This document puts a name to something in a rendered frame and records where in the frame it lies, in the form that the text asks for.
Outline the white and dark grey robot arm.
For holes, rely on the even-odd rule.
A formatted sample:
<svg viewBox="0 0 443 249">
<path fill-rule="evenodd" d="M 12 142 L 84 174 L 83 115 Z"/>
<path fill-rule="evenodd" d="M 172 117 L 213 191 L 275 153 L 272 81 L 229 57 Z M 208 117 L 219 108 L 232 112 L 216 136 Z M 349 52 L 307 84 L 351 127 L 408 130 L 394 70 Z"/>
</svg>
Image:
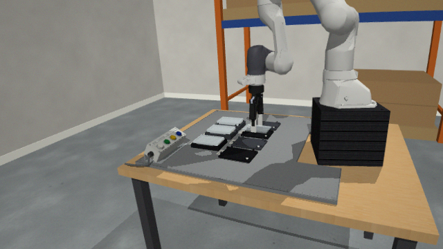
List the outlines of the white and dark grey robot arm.
<svg viewBox="0 0 443 249">
<path fill-rule="evenodd" d="M 376 107 L 369 88 L 357 80 L 358 72 L 353 70 L 358 12 L 345 0 L 310 1 L 322 27 L 329 32 L 319 103 L 337 109 Z M 250 47 L 246 59 L 247 75 L 237 80 L 241 85 L 261 86 L 265 83 L 266 71 L 286 75 L 293 66 L 282 0 L 257 0 L 257 11 L 262 23 L 273 33 L 275 51 L 263 45 Z"/>
</svg>

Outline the grey button panel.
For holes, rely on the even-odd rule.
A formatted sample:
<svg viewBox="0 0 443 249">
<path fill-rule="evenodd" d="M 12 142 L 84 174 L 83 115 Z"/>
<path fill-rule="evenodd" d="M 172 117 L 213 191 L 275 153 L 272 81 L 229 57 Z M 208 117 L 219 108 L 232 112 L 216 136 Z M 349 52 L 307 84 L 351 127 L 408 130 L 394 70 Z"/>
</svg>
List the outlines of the grey button panel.
<svg viewBox="0 0 443 249">
<path fill-rule="evenodd" d="M 187 143 L 183 143 L 185 137 L 185 133 L 174 127 L 162 136 L 159 136 L 157 139 L 147 144 L 144 152 L 145 161 L 147 161 L 147 164 L 135 165 L 125 163 L 125 165 L 148 166 L 150 162 L 162 164 L 187 145 Z"/>
</svg>

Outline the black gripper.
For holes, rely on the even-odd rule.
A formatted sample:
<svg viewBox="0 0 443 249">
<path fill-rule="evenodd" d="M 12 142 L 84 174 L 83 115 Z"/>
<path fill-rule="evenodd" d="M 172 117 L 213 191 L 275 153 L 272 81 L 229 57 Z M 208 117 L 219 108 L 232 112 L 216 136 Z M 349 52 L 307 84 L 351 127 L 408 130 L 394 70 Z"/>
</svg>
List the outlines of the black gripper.
<svg viewBox="0 0 443 249">
<path fill-rule="evenodd" d="M 263 92 L 264 85 L 261 86 L 248 86 L 248 92 L 252 94 L 249 100 L 249 120 L 251 120 L 251 132 L 257 131 L 256 129 L 256 114 L 257 114 L 257 125 L 262 125 L 262 114 L 264 114 L 263 109 Z"/>
</svg>

